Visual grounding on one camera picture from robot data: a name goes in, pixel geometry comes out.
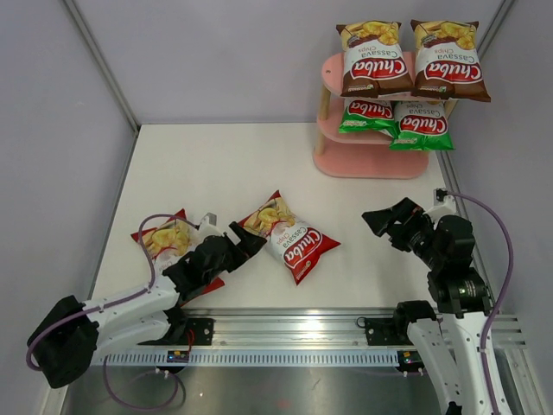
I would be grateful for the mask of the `red Chuba chips bag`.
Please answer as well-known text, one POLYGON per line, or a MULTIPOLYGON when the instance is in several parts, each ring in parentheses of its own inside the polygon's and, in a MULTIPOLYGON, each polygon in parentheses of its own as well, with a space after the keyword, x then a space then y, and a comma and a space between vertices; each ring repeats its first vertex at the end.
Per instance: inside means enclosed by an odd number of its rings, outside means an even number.
POLYGON ((238 224, 268 241, 271 255, 286 266, 296 285, 316 267, 321 255, 340 246, 294 214, 279 190, 238 224))
POLYGON ((148 253, 151 276, 147 287, 150 290, 161 279, 164 270, 192 253, 207 237, 223 235, 217 226, 199 229, 198 225, 188 221, 183 208, 160 226, 142 228, 131 235, 148 253))

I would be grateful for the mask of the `green Chuba chips bag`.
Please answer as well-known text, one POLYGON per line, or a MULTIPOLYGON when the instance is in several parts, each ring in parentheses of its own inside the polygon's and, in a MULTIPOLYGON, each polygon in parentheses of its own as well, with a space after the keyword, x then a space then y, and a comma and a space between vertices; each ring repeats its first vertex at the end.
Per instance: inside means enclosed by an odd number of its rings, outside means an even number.
POLYGON ((391 150, 453 150, 444 104, 438 101, 398 101, 391 150))
POLYGON ((390 102, 365 98, 345 98, 339 133, 376 131, 395 136, 395 119, 390 102))

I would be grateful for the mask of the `small brown Chuba chips bag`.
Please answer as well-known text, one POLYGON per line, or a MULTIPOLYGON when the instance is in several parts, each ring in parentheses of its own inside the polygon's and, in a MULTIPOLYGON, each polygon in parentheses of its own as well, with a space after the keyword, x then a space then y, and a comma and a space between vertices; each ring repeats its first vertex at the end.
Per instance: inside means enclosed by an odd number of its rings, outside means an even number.
POLYGON ((413 89, 400 28, 400 22, 378 20, 336 26, 343 49, 343 97, 376 99, 413 89))

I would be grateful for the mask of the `large brown Chuba chips bag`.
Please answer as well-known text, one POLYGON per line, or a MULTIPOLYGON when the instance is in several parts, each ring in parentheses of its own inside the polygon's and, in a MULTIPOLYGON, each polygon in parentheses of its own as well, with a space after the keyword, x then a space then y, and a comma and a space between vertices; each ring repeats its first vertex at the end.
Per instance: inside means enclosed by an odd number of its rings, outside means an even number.
POLYGON ((415 96, 491 100, 476 50, 477 21, 412 20, 410 24, 416 44, 415 96))

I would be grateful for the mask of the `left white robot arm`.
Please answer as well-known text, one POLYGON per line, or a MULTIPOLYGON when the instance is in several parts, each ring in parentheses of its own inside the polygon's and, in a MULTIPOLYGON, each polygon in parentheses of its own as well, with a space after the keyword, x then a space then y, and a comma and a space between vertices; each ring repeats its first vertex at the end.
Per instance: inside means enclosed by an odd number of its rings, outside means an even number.
POLYGON ((199 244, 165 270, 152 271, 149 282, 138 288, 86 302, 73 295, 60 299, 27 341, 28 367, 60 388, 109 354, 160 339, 180 342, 187 333, 181 306, 220 274, 236 271, 267 242, 237 222, 229 227, 237 242, 208 223, 195 227, 199 244))

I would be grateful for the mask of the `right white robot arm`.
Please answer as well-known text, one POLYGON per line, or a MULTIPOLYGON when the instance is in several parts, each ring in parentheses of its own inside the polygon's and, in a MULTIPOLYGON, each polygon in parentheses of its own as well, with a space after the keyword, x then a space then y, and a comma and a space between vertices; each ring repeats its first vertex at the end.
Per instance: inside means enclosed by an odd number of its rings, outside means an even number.
POLYGON ((429 269, 433 300, 398 303, 383 330, 416 348, 442 413, 509 414, 491 332, 499 304, 472 265, 473 225, 455 208, 454 195, 438 189, 429 210, 404 198, 362 214, 374 235, 429 269))

